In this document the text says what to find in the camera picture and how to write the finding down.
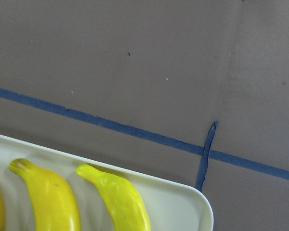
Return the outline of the white bear print tray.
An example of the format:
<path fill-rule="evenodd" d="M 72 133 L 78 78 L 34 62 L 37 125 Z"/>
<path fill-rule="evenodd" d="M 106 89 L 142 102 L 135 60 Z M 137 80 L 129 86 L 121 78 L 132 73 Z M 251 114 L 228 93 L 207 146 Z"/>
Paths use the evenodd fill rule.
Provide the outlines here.
<path fill-rule="evenodd" d="M 206 197 L 193 187 L 0 135 L 0 190 L 7 230 L 33 231 L 35 218 L 24 181 L 9 164 L 25 158 L 69 182 L 79 204 L 84 231 L 111 231 L 113 222 L 93 184 L 75 170 L 82 164 L 128 179 L 140 193 L 154 231 L 211 231 L 214 218 Z"/>

